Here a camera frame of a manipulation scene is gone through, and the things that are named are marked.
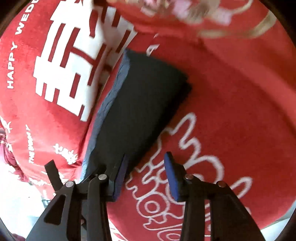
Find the red floral throw pillow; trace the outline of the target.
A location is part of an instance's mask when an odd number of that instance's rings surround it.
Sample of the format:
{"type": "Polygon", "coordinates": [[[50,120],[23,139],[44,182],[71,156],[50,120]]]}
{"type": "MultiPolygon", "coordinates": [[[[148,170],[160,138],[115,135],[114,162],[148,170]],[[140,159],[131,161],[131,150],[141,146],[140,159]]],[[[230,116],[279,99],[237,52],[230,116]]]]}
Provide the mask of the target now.
{"type": "Polygon", "coordinates": [[[137,31],[187,40],[257,38],[277,21],[259,1],[92,1],[112,6],[137,31]]]}

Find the red sofa back cushion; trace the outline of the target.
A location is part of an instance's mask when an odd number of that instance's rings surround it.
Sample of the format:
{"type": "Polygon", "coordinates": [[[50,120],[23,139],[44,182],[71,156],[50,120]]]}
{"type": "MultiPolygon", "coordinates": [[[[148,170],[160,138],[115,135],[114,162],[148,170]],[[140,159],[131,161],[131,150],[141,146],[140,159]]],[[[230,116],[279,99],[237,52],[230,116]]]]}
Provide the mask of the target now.
{"type": "Polygon", "coordinates": [[[54,190],[45,165],[62,180],[80,171],[96,98],[143,1],[19,1],[1,36],[1,157],[15,177],[45,199],[54,190]]]}

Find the red sofa seat cover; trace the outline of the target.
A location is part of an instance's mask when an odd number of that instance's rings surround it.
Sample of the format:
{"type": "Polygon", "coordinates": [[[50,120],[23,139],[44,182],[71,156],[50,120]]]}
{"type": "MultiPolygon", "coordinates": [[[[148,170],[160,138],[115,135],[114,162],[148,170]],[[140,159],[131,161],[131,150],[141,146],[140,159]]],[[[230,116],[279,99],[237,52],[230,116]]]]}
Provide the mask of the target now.
{"type": "Polygon", "coordinates": [[[224,180],[259,228],[281,218],[295,202],[295,47],[280,22],[251,39],[133,25],[130,48],[184,71],[192,90],[108,205],[112,238],[179,240],[185,206],[170,194],[167,151],[201,180],[224,180]]]}

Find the dark navy pants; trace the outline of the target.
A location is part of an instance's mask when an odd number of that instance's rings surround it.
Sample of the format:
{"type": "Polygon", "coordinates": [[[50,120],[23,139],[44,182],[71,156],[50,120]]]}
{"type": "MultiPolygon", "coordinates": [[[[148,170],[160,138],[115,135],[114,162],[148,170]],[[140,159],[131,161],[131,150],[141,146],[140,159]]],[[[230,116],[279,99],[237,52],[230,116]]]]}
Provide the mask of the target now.
{"type": "Polygon", "coordinates": [[[131,171],[151,148],[191,90],[188,76],[145,53],[125,50],[113,86],[94,122],[81,176],[123,157],[131,171]]]}

